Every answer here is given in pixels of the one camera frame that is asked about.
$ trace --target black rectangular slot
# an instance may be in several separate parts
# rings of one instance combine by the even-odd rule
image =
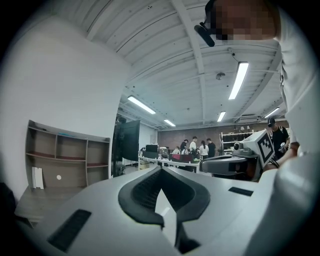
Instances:
[[[47,241],[57,249],[66,253],[90,215],[91,212],[86,210],[75,211]]]
[[[240,194],[240,195],[244,195],[247,197],[251,197],[252,194],[254,193],[253,191],[250,190],[246,190],[246,189],[242,189],[242,188],[238,188],[238,187],[232,187],[229,189],[229,191]]]

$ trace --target shelf unit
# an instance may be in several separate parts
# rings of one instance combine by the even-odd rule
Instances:
[[[223,154],[230,154],[233,151],[233,146],[235,143],[239,143],[245,138],[251,136],[254,133],[254,130],[243,133],[227,133],[219,135],[220,147],[223,149]]]
[[[108,179],[109,144],[109,138],[61,130],[30,120],[25,140],[29,187],[33,187],[32,167],[42,168],[44,190],[85,188]]]

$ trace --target man wearing black cap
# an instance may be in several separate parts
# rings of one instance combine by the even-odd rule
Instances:
[[[285,150],[279,151],[281,144],[285,143],[284,148],[287,150],[290,143],[288,132],[286,128],[278,126],[273,117],[268,119],[268,127],[271,128],[269,135],[273,142],[275,156],[277,159],[280,159],[285,154]]]

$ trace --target white table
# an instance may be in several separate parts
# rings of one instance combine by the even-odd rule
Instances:
[[[143,156],[138,157],[138,169],[140,170],[140,161],[144,160],[147,162],[152,162],[152,163],[161,163],[161,166],[164,166],[165,164],[168,164],[168,166],[173,166],[173,167],[186,167],[186,166],[191,166],[191,167],[196,167],[196,173],[198,174],[200,172],[200,162],[198,163],[191,163],[191,162],[175,162],[167,159],[155,159],[155,158],[147,158]]]

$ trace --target woman with black hair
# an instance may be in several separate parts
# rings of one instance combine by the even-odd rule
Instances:
[[[201,146],[200,146],[199,150],[200,150],[200,156],[202,157],[202,160],[207,159],[209,148],[208,148],[208,146],[206,146],[206,143],[204,140],[201,141]]]

